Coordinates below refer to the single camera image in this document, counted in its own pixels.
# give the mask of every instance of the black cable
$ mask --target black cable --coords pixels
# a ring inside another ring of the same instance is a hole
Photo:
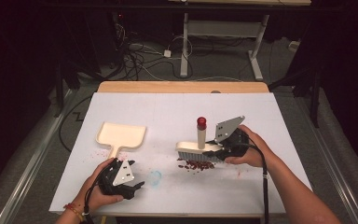
[[[156,62],[156,61],[162,60],[162,59],[166,59],[166,57],[159,57],[159,58],[153,59],[151,61],[143,62],[143,63],[153,63],[153,62]]]
[[[139,61],[130,52],[127,53],[127,56],[130,57],[128,61],[130,63],[133,63],[133,67],[127,66],[127,64],[124,66],[124,71],[126,73],[126,76],[124,76],[122,79],[126,78],[132,80],[133,77],[136,77],[135,81],[137,81],[139,79],[139,73],[140,73],[140,70],[138,69],[141,69],[140,67],[142,67],[142,61]]]
[[[66,119],[68,118],[68,116],[72,113],[72,111],[75,110],[75,108],[77,108],[80,104],[82,104],[83,102],[85,102],[86,100],[88,99],[91,99],[92,98],[92,95],[91,96],[88,96],[86,98],[84,98],[83,100],[81,100],[79,103],[77,103],[74,107],[71,108],[71,110],[69,110],[69,112],[63,117],[62,119],[62,122],[58,128],[58,136],[60,138],[60,142],[61,142],[61,145],[68,151],[68,152],[72,152],[72,149],[70,149],[62,140],[62,126],[63,124],[65,123]]]
[[[100,173],[98,173],[97,177],[95,178],[94,182],[92,183],[91,187],[89,187],[89,189],[87,190],[85,196],[84,196],[84,217],[86,218],[86,223],[88,224],[94,224],[94,221],[91,218],[90,215],[90,208],[89,208],[89,202],[90,202],[90,197],[92,194],[92,191],[94,190],[95,186],[98,186],[98,181],[101,178],[102,173],[106,170],[109,169],[110,165],[107,165],[106,167],[104,167]]]
[[[249,140],[252,141],[253,145],[245,144],[247,147],[251,147],[256,150],[261,157],[261,161],[263,163],[263,195],[264,195],[264,219],[265,224],[269,224],[269,181],[268,181],[268,171],[267,171],[267,163],[266,158],[264,157],[263,152],[258,148],[257,144],[255,143],[252,138],[248,137]]]
[[[165,62],[165,61],[164,61],[164,62],[154,63],[154,64],[152,64],[152,65],[146,67],[145,69],[149,69],[149,68],[151,68],[151,67],[153,67],[153,66],[156,66],[156,65],[158,65],[158,64],[160,64],[160,63],[168,63],[168,64],[170,64],[170,65],[171,65],[171,68],[172,68],[173,76],[176,77],[175,68],[174,68],[173,63],[171,63],[171,62]]]
[[[200,38],[198,36],[191,36],[195,39],[198,39],[198,40],[203,40],[203,41],[208,41],[210,43],[210,46],[207,46],[207,45],[197,45],[194,43],[194,40],[191,40],[191,43],[192,43],[192,47],[193,47],[193,53],[192,55],[194,56],[198,56],[198,57],[205,57],[205,56],[208,56],[210,54],[212,54],[216,49],[224,49],[224,48],[228,48],[228,47],[237,47],[239,46],[245,38],[235,38],[234,41],[232,43],[224,43],[225,41],[232,41],[232,39],[222,39],[222,40],[218,40],[218,39],[211,39],[210,37],[207,37],[207,38]],[[203,53],[203,54],[197,54],[195,53],[196,51],[196,48],[208,48],[210,47],[209,51],[206,52],[206,53]],[[172,48],[172,51],[175,51],[177,49],[181,49],[181,48]]]

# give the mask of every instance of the wooden board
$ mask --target wooden board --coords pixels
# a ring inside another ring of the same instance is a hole
[[[249,93],[269,92],[264,82],[196,82],[196,81],[106,81],[98,92],[155,93]]]

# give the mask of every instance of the person's hand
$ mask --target person's hand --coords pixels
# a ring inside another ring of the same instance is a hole
[[[249,138],[255,142],[255,145],[263,152],[267,163],[276,158],[276,155],[271,151],[267,143],[257,133],[252,132],[252,130],[250,130],[245,125],[240,125],[238,128],[248,134]],[[263,166],[260,154],[251,147],[249,147],[245,155],[243,155],[242,157],[227,157],[225,159],[225,162],[231,164],[248,163],[249,165],[254,167]]]
[[[83,186],[81,187],[80,191],[78,192],[77,196],[74,199],[74,204],[81,206],[81,211],[83,211],[84,207],[84,198],[86,195],[87,190],[91,187],[92,183],[94,182],[97,175],[101,172],[101,170],[106,167],[110,162],[113,161],[114,158],[104,161],[103,163],[99,164],[97,168],[94,170],[92,175],[87,178],[84,182]],[[93,212],[97,210],[99,207],[111,203],[118,203],[123,201],[123,196],[121,195],[104,195],[101,192],[100,187],[94,187],[91,196],[89,198],[89,211]]]

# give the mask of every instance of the dustpan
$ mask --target dustpan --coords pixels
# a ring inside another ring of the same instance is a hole
[[[145,126],[133,126],[104,122],[98,131],[96,140],[99,144],[111,148],[109,158],[117,158],[122,148],[136,149],[144,141]]]

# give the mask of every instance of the red bracelet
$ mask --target red bracelet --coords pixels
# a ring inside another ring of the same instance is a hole
[[[84,218],[79,212],[77,212],[77,210],[74,208],[74,205],[75,205],[74,203],[68,203],[63,208],[71,209],[72,212],[74,212],[78,216],[78,218],[80,219],[80,222],[82,222],[84,220]]]

